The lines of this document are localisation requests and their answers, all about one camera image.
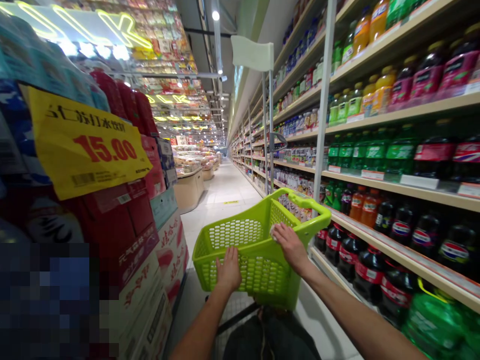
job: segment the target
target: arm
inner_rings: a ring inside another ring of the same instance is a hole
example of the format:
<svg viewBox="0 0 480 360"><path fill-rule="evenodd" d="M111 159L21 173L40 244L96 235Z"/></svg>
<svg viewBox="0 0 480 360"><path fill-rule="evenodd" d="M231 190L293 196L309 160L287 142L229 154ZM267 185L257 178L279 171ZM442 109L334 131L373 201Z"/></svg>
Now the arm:
<svg viewBox="0 0 480 360"><path fill-rule="evenodd" d="M290 266L323 301L364 359L426 359L400 331L326 277L291 227L277 224L272 233Z"/></svg>
<svg viewBox="0 0 480 360"><path fill-rule="evenodd" d="M182 340L176 345L171 360L208 360L212 352L220 319L230 295L242 282L239 268L239 251L234 247L226 250L223 264L216 259L217 283L208 300Z"/></svg>

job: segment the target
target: hand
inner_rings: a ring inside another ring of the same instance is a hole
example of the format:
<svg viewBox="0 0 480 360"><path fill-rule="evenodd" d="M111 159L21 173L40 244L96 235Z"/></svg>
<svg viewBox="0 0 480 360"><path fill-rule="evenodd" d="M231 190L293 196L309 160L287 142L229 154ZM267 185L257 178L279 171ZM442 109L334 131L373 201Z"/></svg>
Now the hand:
<svg viewBox="0 0 480 360"><path fill-rule="evenodd" d="M239 250L229 247L225 252L223 264L216 258L216 286L231 295L242 283L242 275L239 268Z"/></svg>
<svg viewBox="0 0 480 360"><path fill-rule="evenodd" d="M282 222L275 224L271 233L280 244L285 260L298 275L303 277L312 263L295 231Z"/></svg>

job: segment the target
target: shopping basket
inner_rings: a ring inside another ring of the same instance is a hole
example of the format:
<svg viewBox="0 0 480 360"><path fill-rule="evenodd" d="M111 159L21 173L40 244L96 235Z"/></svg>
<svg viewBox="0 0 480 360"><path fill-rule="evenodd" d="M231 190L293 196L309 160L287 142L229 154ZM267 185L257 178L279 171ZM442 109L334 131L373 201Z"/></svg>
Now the shopping basket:
<svg viewBox="0 0 480 360"><path fill-rule="evenodd" d="M300 208L316 210L319 215L300 222L278 201L283 194ZM242 278L238 291L247 292L258 304L293 310L299 295L300 277L285 260L280 245L270 236L270 228L283 222L293 228L307 247L310 239L328 226L330 218L330 211L311 197L283 187L250 209L203 227L192 256L201 288L207 292L214 289L216 259L223 259L226 249L235 246Z"/></svg>

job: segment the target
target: orange juice bottle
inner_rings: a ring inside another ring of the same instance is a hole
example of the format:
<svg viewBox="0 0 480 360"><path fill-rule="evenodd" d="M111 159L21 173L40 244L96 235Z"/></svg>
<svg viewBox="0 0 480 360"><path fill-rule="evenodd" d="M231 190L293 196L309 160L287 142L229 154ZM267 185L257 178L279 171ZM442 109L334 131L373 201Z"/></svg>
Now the orange juice bottle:
<svg viewBox="0 0 480 360"><path fill-rule="evenodd" d="M380 0L373 8L370 21L370 44L373 44L387 28L390 0Z"/></svg>
<svg viewBox="0 0 480 360"><path fill-rule="evenodd" d="M363 201L363 209L361 212L360 222L368 227L373 228L375 226L375 220L377 220L377 212L379 210L379 190L370 189L370 193L365 197Z"/></svg>
<svg viewBox="0 0 480 360"><path fill-rule="evenodd" d="M353 57L358 55L367 47L370 40L370 6L366 6L361 14L361 19L355 28L355 36L353 37Z"/></svg>
<svg viewBox="0 0 480 360"><path fill-rule="evenodd" d="M375 95L371 105L371 115L383 114L392 98L392 88L397 79L397 72L393 66L386 66L381 70L381 77L375 84Z"/></svg>
<svg viewBox="0 0 480 360"><path fill-rule="evenodd" d="M351 198L351 209L350 209L350 217L353 220L360 221L362 218L362 208L364 207L364 200L365 200L365 190L367 188L365 186L358 186L358 191L353 194Z"/></svg>

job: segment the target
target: yellow price sign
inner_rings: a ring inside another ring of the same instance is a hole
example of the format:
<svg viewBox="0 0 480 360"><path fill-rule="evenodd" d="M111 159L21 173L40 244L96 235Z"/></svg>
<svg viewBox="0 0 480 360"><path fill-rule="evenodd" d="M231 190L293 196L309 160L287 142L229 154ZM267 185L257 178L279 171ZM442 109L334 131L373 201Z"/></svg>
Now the yellow price sign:
<svg viewBox="0 0 480 360"><path fill-rule="evenodd" d="M152 169L135 126L33 87L22 92L38 159L60 200L143 178Z"/></svg>

